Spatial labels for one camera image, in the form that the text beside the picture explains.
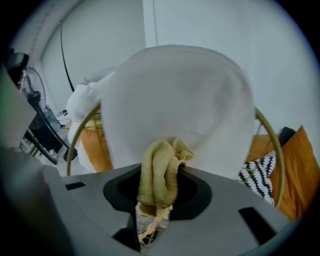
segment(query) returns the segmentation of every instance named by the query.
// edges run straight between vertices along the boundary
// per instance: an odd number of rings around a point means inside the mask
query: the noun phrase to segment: black cable
[[[75,88],[72,85],[72,82],[70,80],[70,77],[69,77],[69,74],[68,74],[68,70],[67,70],[66,61],[65,61],[64,46],[63,46],[63,43],[62,43],[62,23],[60,24],[60,39],[61,39],[61,51],[62,51],[62,59],[63,59],[63,64],[64,64],[64,70],[65,70],[65,73],[66,73],[66,77],[68,78],[71,90],[74,92]]]

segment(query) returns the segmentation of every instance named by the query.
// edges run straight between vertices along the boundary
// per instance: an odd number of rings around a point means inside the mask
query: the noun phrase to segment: yellow towel
[[[142,216],[156,216],[147,230],[139,235],[141,241],[151,234],[159,221],[168,216],[178,195],[178,167],[192,160],[194,153],[178,138],[171,144],[155,141],[144,153],[137,201]]]

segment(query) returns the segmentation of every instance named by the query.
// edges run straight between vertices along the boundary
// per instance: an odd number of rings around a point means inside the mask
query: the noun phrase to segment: white wall
[[[303,125],[320,162],[319,66],[301,31],[278,5],[256,0],[143,3],[144,22],[153,25],[145,26],[148,47],[200,46],[234,60],[247,73],[255,105],[273,129]]]
[[[26,19],[15,34],[10,47],[16,52],[29,55],[29,66],[38,61],[63,20],[84,0],[44,0]]]
[[[84,77],[118,66],[146,47],[142,0],[86,0],[62,24],[67,70]]]
[[[48,95],[51,96],[58,112],[66,109],[67,101],[72,94],[61,51],[60,32],[59,27],[54,32],[41,58]]]

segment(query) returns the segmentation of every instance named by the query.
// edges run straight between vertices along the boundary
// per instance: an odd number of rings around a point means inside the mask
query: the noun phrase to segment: white cloth bag
[[[255,108],[237,64],[210,49],[146,48],[120,65],[101,95],[114,168],[141,163],[155,140],[180,138],[189,166],[236,179],[254,134]]]

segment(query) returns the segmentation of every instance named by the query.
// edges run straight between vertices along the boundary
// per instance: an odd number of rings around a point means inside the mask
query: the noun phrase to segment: white wall corner
[[[154,0],[143,0],[143,23],[145,34],[145,46],[154,47],[158,45],[156,12]]]

